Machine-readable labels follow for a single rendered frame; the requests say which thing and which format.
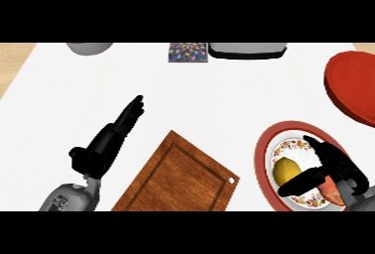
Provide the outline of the yellow lemon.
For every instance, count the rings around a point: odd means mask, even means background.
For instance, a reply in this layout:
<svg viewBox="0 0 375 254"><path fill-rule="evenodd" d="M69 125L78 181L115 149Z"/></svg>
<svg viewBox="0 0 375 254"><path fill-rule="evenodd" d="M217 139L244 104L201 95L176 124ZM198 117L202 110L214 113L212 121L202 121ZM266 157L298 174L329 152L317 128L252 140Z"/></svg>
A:
<svg viewBox="0 0 375 254"><path fill-rule="evenodd" d="M292 159L282 157L276 161L273 168L273 177L277 186L280 187L300 173L301 169L297 162Z"/></svg>

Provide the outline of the colourful patterned box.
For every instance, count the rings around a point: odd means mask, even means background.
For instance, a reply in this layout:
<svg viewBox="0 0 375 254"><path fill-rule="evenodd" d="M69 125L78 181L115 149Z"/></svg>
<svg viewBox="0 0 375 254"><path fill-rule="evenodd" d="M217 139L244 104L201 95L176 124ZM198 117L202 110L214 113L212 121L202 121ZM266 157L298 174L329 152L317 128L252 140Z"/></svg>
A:
<svg viewBox="0 0 375 254"><path fill-rule="evenodd" d="M205 43L171 43L168 48L171 63L205 63L208 61L208 46Z"/></svg>

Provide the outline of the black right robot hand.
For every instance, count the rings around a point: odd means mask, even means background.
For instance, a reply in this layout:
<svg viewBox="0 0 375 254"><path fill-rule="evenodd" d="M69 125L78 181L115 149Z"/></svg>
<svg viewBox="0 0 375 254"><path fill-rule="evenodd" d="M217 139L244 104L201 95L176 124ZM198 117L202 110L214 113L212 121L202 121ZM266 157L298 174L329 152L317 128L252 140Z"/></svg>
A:
<svg viewBox="0 0 375 254"><path fill-rule="evenodd" d="M319 158L320 166L303 171L279 188L279 196L303 195L325 183L325 177L331 176L334 182L351 180L356 183L354 195L362 195L369 189L369 181L350 160L345 153L328 142L319 142L304 135L303 140L308 143Z"/></svg>

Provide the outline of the brown wooden cutting board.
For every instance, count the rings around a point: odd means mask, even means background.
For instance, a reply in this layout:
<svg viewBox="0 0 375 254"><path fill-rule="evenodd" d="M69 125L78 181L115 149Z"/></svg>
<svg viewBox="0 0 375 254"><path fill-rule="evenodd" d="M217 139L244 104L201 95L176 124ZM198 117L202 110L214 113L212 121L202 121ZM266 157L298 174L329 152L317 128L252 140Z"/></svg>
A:
<svg viewBox="0 0 375 254"><path fill-rule="evenodd" d="M224 211L239 179L170 131L112 211Z"/></svg>

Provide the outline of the red-rimmed floral plate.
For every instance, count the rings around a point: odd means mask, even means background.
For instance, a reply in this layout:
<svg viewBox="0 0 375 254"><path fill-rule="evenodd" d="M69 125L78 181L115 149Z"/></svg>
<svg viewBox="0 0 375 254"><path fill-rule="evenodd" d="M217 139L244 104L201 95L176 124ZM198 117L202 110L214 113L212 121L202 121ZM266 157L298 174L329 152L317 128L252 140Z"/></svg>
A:
<svg viewBox="0 0 375 254"><path fill-rule="evenodd" d="M342 150L334 138L313 125L300 121L275 124L263 133L255 148L255 173L264 197L276 211L345 211L344 206L335 205L322 197L319 189L300 196L280 197L277 194L279 185L273 169L279 159L294 160L301 171L320 166L319 158L303 136L314 138L319 142L328 142Z"/></svg>

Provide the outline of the red bowl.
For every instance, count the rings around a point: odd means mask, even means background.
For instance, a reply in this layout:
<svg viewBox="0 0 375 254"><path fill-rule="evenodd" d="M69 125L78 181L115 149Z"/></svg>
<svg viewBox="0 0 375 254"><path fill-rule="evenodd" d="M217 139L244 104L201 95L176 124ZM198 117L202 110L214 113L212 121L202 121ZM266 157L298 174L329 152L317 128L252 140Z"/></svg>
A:
<svg viewBox="0 0 375 254"><path fill-rule="evenodd" d="M375 55L338 53L325 66L323 85L339 111L375 128Z"/></svg>

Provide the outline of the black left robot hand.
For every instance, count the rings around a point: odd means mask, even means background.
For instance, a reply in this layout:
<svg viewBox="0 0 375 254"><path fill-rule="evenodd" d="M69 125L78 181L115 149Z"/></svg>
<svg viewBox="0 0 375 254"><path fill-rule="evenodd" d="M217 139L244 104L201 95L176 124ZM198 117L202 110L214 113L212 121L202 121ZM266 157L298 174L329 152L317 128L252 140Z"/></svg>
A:
<svg viewBox="0 0 375 254"><path fill-rule="evenodd" d="M143 113L142 99L142 95L134 97L115 121L108 123L97 132L88 146L75 147L69 152L72 169L96 180L109 170L124 139Z"/></svg>

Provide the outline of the orange carrot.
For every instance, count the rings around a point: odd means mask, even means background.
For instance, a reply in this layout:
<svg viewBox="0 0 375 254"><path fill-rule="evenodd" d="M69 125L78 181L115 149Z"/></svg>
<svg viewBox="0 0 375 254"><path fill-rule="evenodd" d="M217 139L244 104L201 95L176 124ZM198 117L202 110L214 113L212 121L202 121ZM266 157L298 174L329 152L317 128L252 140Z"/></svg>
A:
<svg viewBox="0 0 375 254"><path fill-rule="evenodd" d="M338 206L344 205L344 201L339 195L339 191L335 186L335 182L331 176L325 177L325 183L317 186L317 190L322 197L322 203L332 203Z"/></svg>

